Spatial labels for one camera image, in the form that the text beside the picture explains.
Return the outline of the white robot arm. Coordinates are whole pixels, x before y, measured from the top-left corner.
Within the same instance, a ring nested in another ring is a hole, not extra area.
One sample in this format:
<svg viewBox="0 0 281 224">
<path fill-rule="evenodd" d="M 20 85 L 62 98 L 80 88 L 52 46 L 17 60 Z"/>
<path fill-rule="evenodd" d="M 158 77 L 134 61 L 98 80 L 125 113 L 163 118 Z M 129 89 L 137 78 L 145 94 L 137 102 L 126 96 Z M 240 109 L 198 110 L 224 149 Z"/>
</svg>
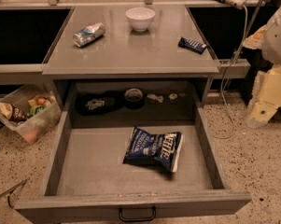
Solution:
<svg viewBox="0 0 281 224">
<path fill-rule="evenodd" d="M 263 29 L 261 54 L 273 66 L 255 77 L 246 118 L 251 128 L 267 124 L 281 107 L 281 6 Z"/>
</svg>

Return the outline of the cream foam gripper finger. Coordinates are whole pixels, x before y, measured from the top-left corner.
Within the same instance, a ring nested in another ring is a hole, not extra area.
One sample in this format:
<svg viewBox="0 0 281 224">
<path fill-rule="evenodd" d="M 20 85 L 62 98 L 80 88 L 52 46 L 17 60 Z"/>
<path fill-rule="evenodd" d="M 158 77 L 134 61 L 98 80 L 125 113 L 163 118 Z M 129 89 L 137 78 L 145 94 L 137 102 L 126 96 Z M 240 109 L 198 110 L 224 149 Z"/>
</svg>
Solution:
<svg viewBox="0 0 281 224">
<path fill-rule="evenodd" d="M 275 64 L 268 72 L 259 71 L 255 77 L 246 124 L 259 128 L 267 124 L 280 107 L 281 64 Z"/>
</svg>

